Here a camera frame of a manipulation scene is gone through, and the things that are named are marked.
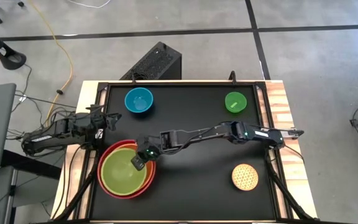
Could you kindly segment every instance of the black stripe on floor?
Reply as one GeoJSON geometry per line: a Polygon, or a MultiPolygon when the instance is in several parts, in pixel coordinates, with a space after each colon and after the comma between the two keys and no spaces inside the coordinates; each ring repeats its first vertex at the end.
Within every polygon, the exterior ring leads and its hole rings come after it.
{"type": "MultiPolygon", "coordinates": [[[[56,35],[58,40],[74,39],[97,39],[111,37],[149,37],[161,35],[191,35],[191,34],[238,34],[252,32],[251,28],[228,28],[228,29],[192,29],[192,30],[165,30],[147,32],[122,32],[105,34],[77,34],[77,35],[56,35]]],[[[51,35],[32,37],[0,37],[2,41],[27,41],[27,40],[53,40],[51,35]]]]}
{"type": "Polygon", "coordinates": [[[308,27],[272,27],[259,28],[259,32],[296,32],[296,31],[321,31],[321,30],[354,30],[358,25],[344,26],[308,26],[308,27]]]}
{"type": "Polygon", "coordinates": [[[267,62],[265,58],[265,52],[264,52],[264,48],[262,47],[262,41],[260,40],[258,26],[256,23],[254,10],[252,9],[251,1],[246,0],[246,4],[247,4],[248,16],[249,16],[249,21],[251,23],[252,32],[254,33],[255,45],[256,45],[256,50],[258,52],[260,67],[262,69],[262,75],[266,80],[270,80],[270,74],[267,68],[267,62]]]}

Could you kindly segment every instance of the wooden table edge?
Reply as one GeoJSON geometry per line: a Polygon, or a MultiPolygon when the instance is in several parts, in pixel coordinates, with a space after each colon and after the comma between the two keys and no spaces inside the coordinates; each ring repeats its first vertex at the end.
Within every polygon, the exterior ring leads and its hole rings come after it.
{"type": "MultiPolygon", "coordinates": [[[[137,80],[137,83],[230,83],[232,80],[137,80]]],[[[287,94],[285,93],[285,88],[282,80],[238,80],[237,82],[265,82],[267,87],[267,94],[269,98],[270,110],[272,111],[273,116],[273,123],[276,128],[290,128],[293,127],[293,121],[291,116],[290,107],[288,104],[287,94]]],[[[76,108],[77,113],[89,113],[86,107],[89,107],[90,104],[94,104],[96,99],[96,95],[98,92],[98,85],[99,83],[132,83],[131,80],[86,80],[83,82],[81,87],[80,96],[78,99],[78,104],[76,108]]],[[[261,90],[258,90],[258,97],[260,101],[260,107],[262,112],[262,117],[264,120],[264,125],[268,126],[269,124],[266,123],[267,114],[264,107],[264,100],[260,94],[261,90]]],[[[103,95],[101,98],[101,104],[104,103],[103,95]]],[[[298,141],[286,141],[286,144],[290,147],[294,148],[300,153],[300,147],[298,141]]],[[[67,147],[67,153],[65,158],[65,169],[68,170],[69,163],[71,158],[73,157],[75,149],[78,145],[71,145],[67,147]]],[[[316,210],[314,207],[313,198],[311,195],[308,178],[305,171],[305,165],[303,164],[302,160],[296,155],[291,154],[290,151],[281,151],[281,158],[283,161],[283,168],[285,173],[285,178],[287,182],[287,187],[291,194],[293,194],[296,201],[303,207],[306,213],[311,215],[312,217],[317,217],[316,210]]],[[[73,167],[71,168],[71,179],[70,179],[70,190],[68,192],[68,201],[76,194],[78,190],[78,185],[80,182],[81,170],[83,167],[85,151],[80,150],[77,152],[76,157],[73,161],[73,167]]],[[[58,208],[58,204],[60,202],[62,194],[64,194],[64,198],[62,200],[62,205],[58,209],[56,217],[61,214],[66,203],[65,195],[67,194],[67,181],[65,185],[65,189],[63,190],[63,172],[60,176],[59,185],[57,189],[57,193],[55,196],[55,202],[53,205],[53,210],[51,213],[51,218],[53,214],[56,212],[58,208]]],[[[81,208],[80,208],[80,218],[85,217],[87,204],[88,204],[88,197],[89,197],[89,188],[85,192],[83,199],[81,201],[81,208]]],[[[283,201],[283,196],[279,189],[276,186],[277,198],[280,207],[280,213],[282,217],[287,217],[285,212],[285,204],[283,201]]]]}

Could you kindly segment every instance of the green bowl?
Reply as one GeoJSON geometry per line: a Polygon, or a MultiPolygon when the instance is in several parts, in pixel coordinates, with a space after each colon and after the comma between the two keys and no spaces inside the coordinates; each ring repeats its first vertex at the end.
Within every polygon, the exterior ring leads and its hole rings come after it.
{"type": "Polygon", "coordinates": [[[146,179],[147,169],[136,170],[131,163],[133,149],[117,149],[108,155],[102,164],[101,179],[111,193],[125,196],[140,189],[146,179]]]}
{"type": "Polygon", "coordinates": [[[226,109],[232,113],[238,113],[247,106],[247,98],[239,92],[231,92],[224,99],[226,109]]]}

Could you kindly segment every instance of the table surface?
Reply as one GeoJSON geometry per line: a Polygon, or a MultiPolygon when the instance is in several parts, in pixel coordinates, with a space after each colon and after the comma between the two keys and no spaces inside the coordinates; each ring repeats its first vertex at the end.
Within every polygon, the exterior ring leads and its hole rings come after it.
{"type": "MultiPolygon", "coordinates": [[[[261,125],[255,89],[255,85],[231,83],[111,84],[106,112],[119,113],[122,118],[115,131],[104,133],[104,145],[137,139],[141,134],[158,136],[161,131],[172,129],[197,130],[221,121],[261,125]],[[154,96],[153,107],[141,116],[128,111],[124,104],[125,96],[135,87],[147,88],[154,96]],[[241,113],[230,113],[224,105],[225,96],[233,91],[247,99],[247,108],[241,113]]],[[[104,150],[104,147],[99,149],[100,153],[104,150]]],[[[260,142],[231,144],[214,139],[159,159],[152,185],[135,200],[108,197],[95,184],[89,217],[92,220],[273,220],[271,186],[260,142]],[[238,164],[249,164],[257,171],[259,180],[254,190],[243,192],[233,185],[230,176],[238,164]]]]}
{"type": "MultiPolygon", "coordinates": [[[[84,81],[81,87],[81,93],[77,104],[77,113],[89,113],[85,108],[90,104],[94,104],[96,99],[97,89],[99,83],[130,83],[131,81],[123,80],[100,80],[100,81],[84,81]]],[[[230,80],[142,80],[138,81],[139,83],[171,83],[171,82],[199,82],[199,83],[216,83],[216,82],[231,82],[230,80]]],[[[273,123],[275,128],[292,128],[294,127],[290,107],[288,105],[287,95],[285,93],[284,84],[282,81],[261,81],[261,80],[238,80],[238,82],[265,82],[267,87],[267,95],[270,104],[270,110],[273,116],[273,123]]],[[[106,92],[102,91],[101,94],[101,104],[104,103],[104,99],[106,97],[106,92]]],[[[258,90],[258,98],[260,102],[260,110],[262,112],[262,118],[264,121],[264,126],[269,126],[267,123],[267,114],[265,110],[265,102],[262,96],[262,90],[258,90]]],[[[293,148],[294,150],[300,151],[300,147],[297,140],[285,140],[285,144],[293,148]]],[[[59,215],[63,210],[64,206],[69,203],[69,201],[74,197],[78,190],[78,185],[80,182],[82,167],[85,158],[85,151],[77,152],[75,158],[73,158],[74,152],[78,145],[71,145],[67,147],[66,153],[66,184],[63,189],[63,175],[60,176],[60,181],[55,197],[55,203],[53,205],[52,216],[57,211],[57,215],[59,215]],[[73,160],[73,165],[71,168],[71,178],[70,178],[70,189],[67,189],[68,182],[68,170],[71,159],[73,160]],[[63,198],[62,205],[58,208],[61,197],[63,195],[68,194],[68,202],[66,202],[65,198],[63,198]]],[[[89,163],[93,163],[93,156],[89,159],[89,163]]],[[[294,152],[283,148],[281,150],[281,159],[283,163],[283,169],[285,173],[285,179],[287,182],[287,187],[291,194],[294,196],[296,201],[303,207],[306,213],[311,215],[312,217],[317,217],[316,210],[314,208],[313,198],[311,195],[308,178],[305,171],[305,166],[303,161],[297,156],[294,152]]],[[[88,166],[87,173],[89,173],[91,166],[88,166]]],[[[283,218],[287,217],[285,211],[285,204],[283,201],[283,196],[281,191],[276,186],[276,192],[278,197],[278,203],[280,206],[280,212],[283,218]]],[[[86,208],[88,204],[89,197],[89,188],[85,192],[80,207],[80,218],[84,218],[86,214],[86,208]]]]}

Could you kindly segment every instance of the concrete floor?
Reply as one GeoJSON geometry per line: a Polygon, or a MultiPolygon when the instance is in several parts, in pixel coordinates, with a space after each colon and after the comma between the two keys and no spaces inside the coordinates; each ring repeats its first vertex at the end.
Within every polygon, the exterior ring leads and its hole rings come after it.
{"type": "MultiPolygon", "coordinates": [[[[23,9],[0,2],[0,37],[50,35],[24,2],[23,9]]],[[[102,9],[62,0],[34,2],[59,35],[250,27],[246,4],[240,0],[112,0],[102,9]]],[[[258,27],[358,25],[358,0],[258,0],[252,5],[258,27]]],[[[358,223],[358,136],[349,125],[358,107],[358,30],[271,32],[260,38],[270,76],[284,80],[295,125],[306,132],[300,144],[318,216],[358,223]]],[[[83,80],[121,78],[158,41],[183,54],[183,79],[227,79],[231,70],[240,79],[263,79],[251,33],[61,40],[73,59],[75,77],[60,102],[76,105],[83,80]]],[[[26,54],[33,68],[27,94],[53,99],[54,90],[68,77],[64,53],[51,40],[7,44],[26,54]]],[[[22,90],[27,74],[28,68],[7,71],[0,64],[0,84],[14,82],[22,90]]],[[[49,105],[39,105],[45,117],[49,105]]],[[[38,123],[35,106],[26,101],[12,114],[10,127],[31,131],[38,123]]],[[[6,148],[22,153],[18,142],[7,142],[6,148]]],[[[31,177],[20,173],[18,181],[31,177]]],[[[15,203],[47,200],[56,187],[55,181],[39,178],[17,191],[15,203]]],[[[17,211],[17,224],[46,220],[39,203],[17,211]]]]}

